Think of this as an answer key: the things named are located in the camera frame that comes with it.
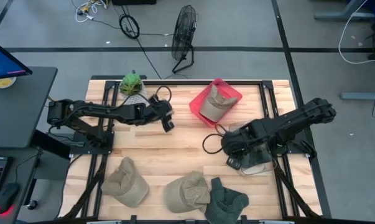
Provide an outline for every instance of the fan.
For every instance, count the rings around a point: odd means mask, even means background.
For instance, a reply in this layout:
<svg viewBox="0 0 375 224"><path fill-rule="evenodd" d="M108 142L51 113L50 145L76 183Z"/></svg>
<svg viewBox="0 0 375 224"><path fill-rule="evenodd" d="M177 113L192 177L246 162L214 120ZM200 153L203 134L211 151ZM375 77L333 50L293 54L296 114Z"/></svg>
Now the fan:
<svg viewBox="0 0 375 224"><path fill-rule="evenodd" d="M174 39L172 41L172 57L179 62L176 64L173 73L177 73L194 64L194 47L192 45L195 29L197 28L195 9L191 6L184 6L177 18ZM186 60L188 51L192 51L192 62L182 68L176 69L183 60Z"/></svg>

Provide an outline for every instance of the red basket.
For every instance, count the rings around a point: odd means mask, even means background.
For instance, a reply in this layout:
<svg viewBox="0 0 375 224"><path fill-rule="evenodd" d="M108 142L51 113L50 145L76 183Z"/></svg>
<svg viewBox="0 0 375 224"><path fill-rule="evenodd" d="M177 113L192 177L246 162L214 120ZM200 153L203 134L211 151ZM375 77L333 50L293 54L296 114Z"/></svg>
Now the red basket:
<svg viewBox="0 0 375 224"><path fill-rule="evenodd" d="M239 93L237 90L235 90L233 87L231 87L229 84L227 84L225 81L223 81L221 78L216 78L211 82L196 98L194 98L193 101L190 102L190 111L197 116L200 120L202 120L208 127L214 128L218 122L214 122L209 120L208 118L204 117L200 113L201 105L204 103L206 96L209 94L212 85L216 85L218 87L219 93L224 96L225 98L231 98L231 97L237 97L237 103L241 100L243 97L241 93Z"/></svg>

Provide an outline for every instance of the wooden table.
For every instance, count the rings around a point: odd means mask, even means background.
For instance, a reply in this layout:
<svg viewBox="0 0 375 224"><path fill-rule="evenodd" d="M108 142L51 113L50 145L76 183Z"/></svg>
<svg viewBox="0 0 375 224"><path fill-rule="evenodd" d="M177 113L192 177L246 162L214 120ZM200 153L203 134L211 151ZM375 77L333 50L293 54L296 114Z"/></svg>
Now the wooden table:
<svg viewBox="0 0 375 224"><path fill-rule="evenodd" d="M86 101L101 103L105 80L91 80L86 94ZM288 80L273 80L275 98L279 113L283 114L295 109ZM250 177L242 177L235 170L226 166L227 155L223 152L209 155L201 147L204 137L214 133L214 129L205 126L188 107L205 85L169 85L172 90L171 104L175 114L175 128L165 133L160 122L146 126L127 126L115 121L113 153L108 157L106 177L121 163L124 157L130 157L150 185L149 194L138 208L128 208L111 196L103 195L100 206L100 220L129 220L131 215L137 215L139 220L204 220L205 216L195 210L187 213L172 213L163 203L162 191L171 181L196 170L203 172L210 186L210 180L220 177L227 188L246 193L249 206L242 215L249 220L281 219L277 187L273 171ZM228 126L233 123L247 122L263 118L263 108L259 88L252 85L233 86L243 94L243 99L222 120L221 124ZM158 86L147 86L149 93L154 93ZM167 90L161 90L160 98L168 98ZM117 105L122 103L119 96ZM84 118L91 125L97 125L98 119ZM206 142L208 150L219 149L220 139L209 138ZM312 169L308 159L303 154L289 154L289 162L295 188L313 211L321 214L317 190L313 179ZM60 216L66 214L85 189L90 165L90 155L79 158L70 168L63 192L63 206ZM289 215L292 215L289 194L284 188L285 200ZM88 215L92 214L96 190L91 194Z"/></svg>

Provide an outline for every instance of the monitor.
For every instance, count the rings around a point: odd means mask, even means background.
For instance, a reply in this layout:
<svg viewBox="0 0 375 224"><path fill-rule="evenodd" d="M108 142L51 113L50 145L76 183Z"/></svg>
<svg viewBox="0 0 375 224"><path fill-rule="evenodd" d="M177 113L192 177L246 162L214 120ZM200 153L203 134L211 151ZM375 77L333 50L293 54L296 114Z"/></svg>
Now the monitor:
<svg viewBox="0 0 375 224"><path fill-rule="evenodd" d="M0 46L0 78L30 75L32 71Z"/></svg>

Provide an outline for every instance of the khaki cap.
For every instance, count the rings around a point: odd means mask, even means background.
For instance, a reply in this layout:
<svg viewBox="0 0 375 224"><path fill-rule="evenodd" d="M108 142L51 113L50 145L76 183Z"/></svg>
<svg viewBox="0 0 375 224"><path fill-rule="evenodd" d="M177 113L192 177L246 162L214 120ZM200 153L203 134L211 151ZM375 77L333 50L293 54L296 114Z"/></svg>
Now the khaki cap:
<svg viewBox="0 0 375 224"><path fill-rule="evenodd" d="M132 159L125 157L102 184L101 190L125 206L136 208L149 192L149 184L138 173Z"/></svg>
<svg viewBox="0 0 375 224"><path fill-rule="evenodd" d="M216 85L212 85L211 91L201 106L200 113L211 121L219 121L236 103L237 97L226 99Z"/></svg>
<svg viewBox="0 0 375 224"><path fill-rule="evenodd" d="M167 208L174 213L196 209L205 212L211 197L202 173L193 171L169 183L164 190L164 200Z"/></svg>

